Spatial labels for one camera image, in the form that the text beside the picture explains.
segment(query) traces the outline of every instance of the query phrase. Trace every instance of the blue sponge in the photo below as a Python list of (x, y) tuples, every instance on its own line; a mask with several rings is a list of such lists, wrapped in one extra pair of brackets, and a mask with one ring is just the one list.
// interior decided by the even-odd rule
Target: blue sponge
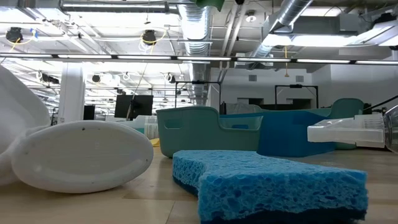
[(256, 152), (176, 152), (173, 177), (198, 196), (202, 223), (349, 223), (368, 208), (365, 172)]

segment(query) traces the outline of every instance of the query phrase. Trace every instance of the desk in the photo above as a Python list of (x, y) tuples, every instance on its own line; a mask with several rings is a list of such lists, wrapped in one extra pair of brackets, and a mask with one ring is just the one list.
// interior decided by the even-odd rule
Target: desk
[[(358, 149), (293, 159), (368, 172), (369, 210), (361, 224), (398, 223), (398, 155)], [(23, 183), (0, 187), (0, 223), (198, 224), (197, 199), (172, 180), (172, 160), (159, 148), (148, 170), (115, 189), (59, 194)]]

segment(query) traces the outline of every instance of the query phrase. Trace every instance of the white column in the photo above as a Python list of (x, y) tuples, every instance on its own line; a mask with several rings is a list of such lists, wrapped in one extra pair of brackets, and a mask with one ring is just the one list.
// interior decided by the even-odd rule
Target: white column
[(64, 63), (58, 124), (83, 119), (86, 75), (82, 63)]

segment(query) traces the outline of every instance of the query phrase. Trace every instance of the ceiling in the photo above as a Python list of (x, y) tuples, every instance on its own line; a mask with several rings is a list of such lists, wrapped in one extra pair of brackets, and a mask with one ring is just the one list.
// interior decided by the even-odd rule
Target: ceiling
[[(243, 20), (239, 30), (239, 40), (233, 47), (233, 54), (253, 51), (261, 43), (261, 27), (267, 15), (277, 12), (282, 1), (251, 1), (248, 10), (255, 10), (256, 20), (247, 22)], [(358, 1), (314, 0), (312, 5), (303, 13), (303, 16), (337, 16), (346, 8), (354, 6)], [(367, 0), (356, 5), (350, 13), (372, 11), (374, 9), (396, 4), (397, 1)], [(211, 55), (219, 55), (226, 35), (226, 24), (232, 9), (233, 1), (226, 1), (221, 12), (215, 8), (211, 17)], [(183, 55), (185, 46), (181, 31), (181, 22), (176, 14), (154, 13), (97, 13), (97, 12), (70, 12), (69, 16), (62, 19), (64, 27), (57, 27), (42, 21), (35, 21), (18, 10), (3, 11), (0, 13), (0, 52), (19, 53), (46, 53), (46, 54), (153, 54), (153, 55)], [(24, 45), (13, 45), (5, 38), (10, 27), (21, 27), (24, 42), (32, 37), (31, 29), (37, 31), (38, 37)], [(154, 48), (146, 50), (140, 47), (141, 34), (145, 30), (154, 29), (158, 39)], [(303, 58), (363, 58), (383, 59), (390, 56), (388, 47), (361, 47), (352, 49), (339, 49), (333, 47), (295, 47), (287, 46), (288, 57)], [(285, 49), (274, 48), (271, 52), (274, 57), (285, 57)], [(62, 62), (40, 62), (7, 58), (3, 66), (13, 72), (28, 86), (35, 86), (34, 92), (47, 100), (49, 108), (57, 107), (59, 100), (59, 85), (53, 88), (39, 88), (48, 85), (37, 78), (38, 72), (61, 79)], [(278, 69), (284, 65), (274, 65)], [(309, 69), (313, 65), (298, 65)], [(115, 85), (126, 88), (132, 93), (138, 85), (144, 72), (140, 88), (154, 88), (154, 108), (167, 108), (174, 106), (174, 84), (169, 83), (167, 75), (174, 75), (176, 80), (190, 81), (187, 64), (173, 63), (116, 63), (116, 62), (85, 62), (84, 69), (88, 75), (86, 91), (86, 104), (96, 104), (99, 113), (113, 114), (116, 90), (95, 90), (96, 87), (114, 87)], [(93, 75), (100, 75), (106, 82), (94, 83)], [(137, 94), (150, 94), (150, 91), (140, 90)], [(189, 105), (190, 91), (183, 91), (179, 96), (179, 105)]]

